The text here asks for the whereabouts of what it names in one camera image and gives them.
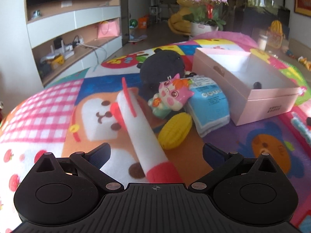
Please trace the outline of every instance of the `wooden shelf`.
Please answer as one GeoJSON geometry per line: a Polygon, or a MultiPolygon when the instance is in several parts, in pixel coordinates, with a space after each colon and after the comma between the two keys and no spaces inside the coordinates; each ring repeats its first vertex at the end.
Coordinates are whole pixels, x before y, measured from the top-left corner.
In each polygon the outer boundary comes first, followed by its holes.
{"type": "MultiPolygon", "coordinates": [[[[85,43],[88,46],[96,46],[101,47],[104,44],[116,39],[117,37],[106,37],[101,39],[95,39],[90,42],[85,43]]],[[[65,63],[61,66],[59,66],[57,69],[52,71],[48,76],[42,79],[42,84],[45,87],[47,84],[49,84],[53,79],[55,79],[59,74],[61,74],[63,71],[65,71],[67,68],[69,68],[71,65],[76,63],[77,61],[81,60],[83,57],[88,55],[89,53],[93,52],[93,48],[85,48],[83,46],[77,46],[75,49],[75,54],[68,58],[65,63]]]]}

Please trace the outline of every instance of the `open cardboard box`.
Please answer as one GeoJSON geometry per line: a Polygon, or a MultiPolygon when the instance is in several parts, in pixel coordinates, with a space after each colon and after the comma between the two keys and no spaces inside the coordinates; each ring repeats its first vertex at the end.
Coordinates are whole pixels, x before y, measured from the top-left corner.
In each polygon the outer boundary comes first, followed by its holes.
{"type": "Polygon", "coordinates": [[[299,93],[299,86],[250,52],[197,48],[192,71],[219,85],[235,125],[286,113],[299,93]],[[262,89],[253,89],[255,82],[262,89]]]}

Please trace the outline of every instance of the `tiled floor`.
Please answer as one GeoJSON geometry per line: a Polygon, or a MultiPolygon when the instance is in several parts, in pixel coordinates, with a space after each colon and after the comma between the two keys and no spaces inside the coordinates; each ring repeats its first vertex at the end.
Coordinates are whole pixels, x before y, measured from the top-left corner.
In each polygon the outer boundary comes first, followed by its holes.
{"type": "Polygon", "coordinates": [[[134,52],[143,51],[146,49],[163,46],[171,43],[187,41],[188,38],[182,35],[173,33],[167,25],[167,22],[161,22],[150,26],[147,30],[137,30],[135,36],[147,35],[148,37],[136,44],[127,43],[120,50],[111,55],[108,60],[128,55],[134,52]]]}

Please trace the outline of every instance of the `orange bag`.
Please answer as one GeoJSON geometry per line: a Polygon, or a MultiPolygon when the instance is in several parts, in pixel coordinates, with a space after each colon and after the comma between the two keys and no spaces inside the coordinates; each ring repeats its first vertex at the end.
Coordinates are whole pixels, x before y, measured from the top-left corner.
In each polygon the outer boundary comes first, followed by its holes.
{"type": "Polygon", "coordinates": [[[139,29],[147,29],[147,17],[141,17],[138,19],[138,28],[139,29]]]}

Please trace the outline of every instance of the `plush toy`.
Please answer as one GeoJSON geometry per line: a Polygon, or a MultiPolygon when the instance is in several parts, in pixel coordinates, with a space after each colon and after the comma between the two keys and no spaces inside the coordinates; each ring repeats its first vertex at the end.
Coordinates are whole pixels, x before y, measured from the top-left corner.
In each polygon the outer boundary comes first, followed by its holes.
{"type": "Polygon", "coordinates": [[[188,80],[180,79],[180,75],[176,74],[173,79],[160,83],[159,92],[148,101],[148,105],[156,117],[164,119],[172,110],[181,110],[193,95],[188,80]]]}
{"type": "Polygon", "coordinates": [[[184,62],[173,50],[155,49],[155,54],[137,67],[140,68],[143,83],[142,94],[147,99],[158,92],[160,82],[172,79],[176,74],[179,74],[180,78],[185,75],[184,62]]]}

